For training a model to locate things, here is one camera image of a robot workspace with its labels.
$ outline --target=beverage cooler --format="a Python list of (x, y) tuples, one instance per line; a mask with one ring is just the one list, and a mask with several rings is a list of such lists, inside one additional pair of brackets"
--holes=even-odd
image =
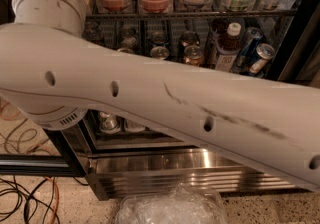
[[(100, 46), (142, 55), (146, 61), (158, 58), (201, 66), (204, 72), (219, 70), (220, 61), (229, 65), (222, 72), (244, 78), (320, 88), (316, 82), (320, 70), (319, 0), (87, 0), (87, 5), (83, 38)], [(237, 54), (221, 59), (221, 53), (208, 53), (218, 42), (213, 38), (217, 21), (240, 25), (241, 50)], [(252, 31), (261, 33), (258, 40), (250, 37)], [(260, 54), (258, 44), (272, 49), (269, 57)], [(240, 57), (245, 62), (237, 65)], [(185, 81), (186, 86), (192, 86), (190, 83)], [(89, 110), (71, 128), (46, 133), (61, 157), (2, 154), (0, 173), (83, 176), (99, 200), (161, 193), (179, 182), (219, 192), (296, 189), (281, 177), (113, 113)]]

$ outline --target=speckled floor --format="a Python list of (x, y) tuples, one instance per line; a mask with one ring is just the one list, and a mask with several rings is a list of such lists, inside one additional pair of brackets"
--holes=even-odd
[[(9, 117), (12, 113), (15, 113), (14, 109), (11, 110), (11, 113), (10, 111), (9, 113), (3, 112), (2, 117), (4, 114)], [(6, 152), (8, 150), (9, 153), (17, 153), (17, 150), (21, 153), (27, 151), (30, 153), (32, 145), (39, 142), (41, 147), (39, 151), (35, 152), (36, 154), (58, 154), (50, 141), (46, 141), (45, 133), (30, 120), (27, 120), (21, 126), (21, 129), (10, 136), (10, 141), (5, 142), (4, 138), (23, 120), (23, 117), (16, 117), (13, 121), (5, 121), (0, 118), (0, 134), (2, 135), (0, 138), (0, 154), (8, 153)], [(37, 130), (36, 135), (33, 137), (35, 132), (30, 130), (21, 139), (20, 136), (28, 129)], [(0, 176), (0, 178), (12, 180), (12, 176)], [(18, 176), (16, 179), (29, 191), (43, 180), (42, 177), (28, 176)], [(56, 182), (60, 194), (58, 208), (60, 223), (114, 223), (114, 218), (120, 208), (120, 199), (98, 201), (90, 187), (80, 185), (73, 178), (57, 178)], [(0, 183), (0, 190), (5, 188), (6, 186)], [(47, 182), (37, 190), (35, 197), (49, 203), (51, 191), (52, 185)], [(17, 195), (0, 195), (1, 219), (4, 216), (1, 215), (2, 212), (14, 208)], [(320, 193), (291, 193), (290, 191), (263, 194), (238, 193), (223, 194), (222, 199), (229, 224), (320, 224)], [(43, 223), (45, 212), (45, 207), (39, 207), (30, 224)], [(44, 223), (49, 223), (50, 217), (51, 213), (49, 212)], [(23, 204), (15, 214), (3, 223), (24, 223)]]

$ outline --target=refrigerator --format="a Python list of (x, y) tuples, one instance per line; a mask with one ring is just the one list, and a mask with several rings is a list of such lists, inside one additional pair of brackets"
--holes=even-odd
[[(169, 39), (171, 58), (166, 61), (181, 62), (178, 44), (184, 31), (196, 32), (204, 47), (210, 22), (228, 18), (239, 22), (242, 32), (246, 27), (261, 28), (276, 51), (257, 79), (320, 87), (319, 0), (295, 0), (292, 7), (273, 11), (219, 10), (215, 0), (206, 9), (190, 11), (178, 7), (180, 0), (172, 0), (172, 10), (160, 14), (144, 13), (136, 0), (132, 0), (129, 11), (121, 12), (101, 10), (99, 1), (93, 0), (86, 17), (87, 25), (98, 25), (94, 31), (86, 28), (83, 37), (88, 41), (98, 33), (103, 35), (98, 43), (117, 49), (121, 31), (130, 28), (137, 40), (134, 54), (150, 58), (150, 36), (160, 31)], [(8, 10), (2, 23), (11, 22), (10, 0), (1, 0), (2, 5)], [(0, 174), (85, 177), (99, 200), (163, 193), (180, 182), (201, 189), (213, 187), (221, 193), (298, 189), (282, 177), (259, 172), (148, 127), (129, 131), (128, 120), (121, 117), (115, 117), (117, 132), (105, 132), (101, 120), (101, 113), (89, 110), (71, 128), (45, 131), (59, 155), (1, 151)]]

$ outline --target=bottle cap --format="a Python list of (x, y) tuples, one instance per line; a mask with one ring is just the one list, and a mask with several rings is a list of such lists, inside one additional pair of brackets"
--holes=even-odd
[(229, 24), (227, 33), (230, 36), (238, 36), (240, 34), (240, 30), (241, 30), (241, 25), (239, 23), (233, 22)]

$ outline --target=vent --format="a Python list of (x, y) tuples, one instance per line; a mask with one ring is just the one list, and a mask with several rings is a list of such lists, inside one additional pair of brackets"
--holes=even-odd
[(60, 124), (62, 125), (68, 125), (74, 121), (76, 121), (78, 118), (77, 114), (73, 113), (72, 115), (66, 117), (65, 119), (60, 121)]

